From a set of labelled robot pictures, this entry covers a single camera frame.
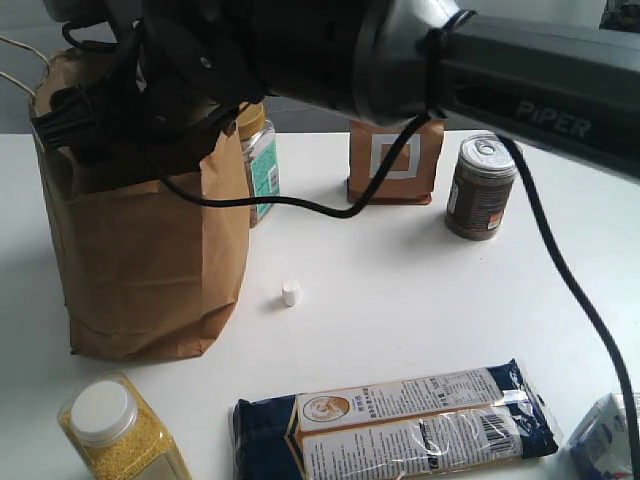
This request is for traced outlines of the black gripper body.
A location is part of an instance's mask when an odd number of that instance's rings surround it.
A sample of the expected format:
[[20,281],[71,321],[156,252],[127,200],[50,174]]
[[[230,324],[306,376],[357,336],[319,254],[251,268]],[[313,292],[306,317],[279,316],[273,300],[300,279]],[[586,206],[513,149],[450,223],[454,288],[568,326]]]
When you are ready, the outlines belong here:
[[48,1],[78,54],[32,127],[90,169],[142,170],[146,148],[210,149],[244,104],[269,91],[260,54],[277,1]]

